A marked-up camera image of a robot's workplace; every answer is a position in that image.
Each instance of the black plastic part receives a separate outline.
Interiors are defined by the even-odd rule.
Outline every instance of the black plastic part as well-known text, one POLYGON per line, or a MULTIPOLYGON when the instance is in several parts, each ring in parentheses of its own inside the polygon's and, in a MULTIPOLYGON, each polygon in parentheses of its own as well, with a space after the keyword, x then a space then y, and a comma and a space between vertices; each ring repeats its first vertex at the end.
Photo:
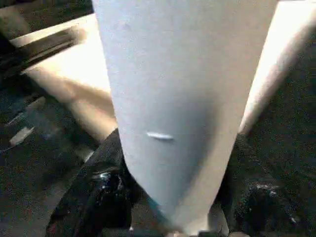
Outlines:
POLYGON ((103 228, 128 230, 134 185, 115 130, 84 164, 59 202, 46 236, 93 237, 103 228))

